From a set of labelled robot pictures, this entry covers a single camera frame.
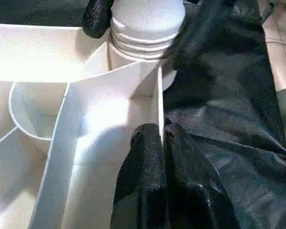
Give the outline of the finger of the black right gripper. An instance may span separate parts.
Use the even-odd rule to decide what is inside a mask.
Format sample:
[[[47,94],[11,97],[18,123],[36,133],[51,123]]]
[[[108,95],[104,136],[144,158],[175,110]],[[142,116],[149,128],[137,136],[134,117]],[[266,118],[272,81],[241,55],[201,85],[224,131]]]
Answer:
[[[82,29],[91,38],[101,38],[110,26],[114,0],[90,0],[82,19]]]
[[[195,59],[212,42],[221,11],[219,0],[204,0],[195,16],[188,16],[173,49],[175,70],[194,67]]]

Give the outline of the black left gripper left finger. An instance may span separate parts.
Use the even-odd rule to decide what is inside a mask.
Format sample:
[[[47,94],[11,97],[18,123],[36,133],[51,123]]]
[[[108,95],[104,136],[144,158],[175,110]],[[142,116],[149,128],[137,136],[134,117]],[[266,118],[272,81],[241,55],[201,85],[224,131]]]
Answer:
[[[112,229],[167,229],[167,182],[157,124],[135,129],[116,181]]]

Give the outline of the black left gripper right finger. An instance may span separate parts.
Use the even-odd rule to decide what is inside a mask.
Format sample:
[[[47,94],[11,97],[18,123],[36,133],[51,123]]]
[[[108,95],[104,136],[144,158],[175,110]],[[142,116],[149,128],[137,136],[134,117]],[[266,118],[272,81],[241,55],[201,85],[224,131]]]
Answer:
[[[164,121],[168,209],[174,229],[238,229],[216,169],[185,129]]]

